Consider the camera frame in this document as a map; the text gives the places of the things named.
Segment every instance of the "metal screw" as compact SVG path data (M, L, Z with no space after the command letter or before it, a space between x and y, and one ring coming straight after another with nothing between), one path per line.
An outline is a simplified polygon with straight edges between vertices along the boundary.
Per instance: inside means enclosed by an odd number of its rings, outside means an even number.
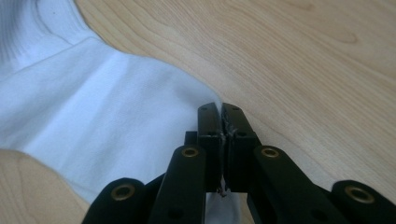
M111 197L116 201L124 201L134 195L134 185L122 184L111 191Z
M277 158L279 152L273 148L265 147L262 149L262 155L269 158Z
M358 187L346 186L345 192L347 196L359 203L373 203L375 201L372 194Z
M181 154L184 157L195 157L199 154L199 151L196 148L188 147L181 150Z

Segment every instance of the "white fabric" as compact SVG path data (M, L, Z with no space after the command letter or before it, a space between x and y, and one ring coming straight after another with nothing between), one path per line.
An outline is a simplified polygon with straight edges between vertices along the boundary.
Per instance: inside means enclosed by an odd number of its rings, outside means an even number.
M2 0L0 29L0 148L42 161L87 202L118 178L161 175L197 108L220 105L174 66L106 45L68 0ZM208 195L206 223L239 217L237 196Z

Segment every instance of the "wooden table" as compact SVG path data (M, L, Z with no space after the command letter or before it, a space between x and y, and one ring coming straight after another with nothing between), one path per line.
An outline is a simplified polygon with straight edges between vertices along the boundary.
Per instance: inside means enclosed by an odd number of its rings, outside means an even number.
M77 4L109 45L174 64L240 106L316 184L355 179L396 203L395 1Z

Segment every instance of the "black plastic part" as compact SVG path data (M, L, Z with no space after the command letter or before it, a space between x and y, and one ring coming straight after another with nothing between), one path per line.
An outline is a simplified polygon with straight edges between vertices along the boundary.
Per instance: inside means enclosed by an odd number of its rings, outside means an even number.
M253 149L261 145L260 140L239 107L223 104L221 118L228 137L224 147L224 179L232 192L247 192Z
M360 182L335 183L330 198L352 223L396 223L396 206Z
M124 200L122 195L132 195ZM108 184L91 204L83 224L144 223L142 204L145 199L143 183L135 179L123 178Z
M198 146L175 150L148 223L203 223L205 151Z
M222 130L214 103L198 108L197 144L206 152L206 191L216 192L222 177Z
M268 199L277 223L349 223L284 151L257 147L254 158L258 186L252 195Z

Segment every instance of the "white cloth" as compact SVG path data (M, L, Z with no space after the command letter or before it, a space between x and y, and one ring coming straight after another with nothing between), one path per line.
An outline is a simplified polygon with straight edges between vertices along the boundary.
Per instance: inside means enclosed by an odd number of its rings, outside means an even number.
M89 203L113 180L161 175L197 108L220 105L174 66L106 45L68 0L2 0L0 29L0 148L42 161ZM207 223L239 217L236 195L208 195Z

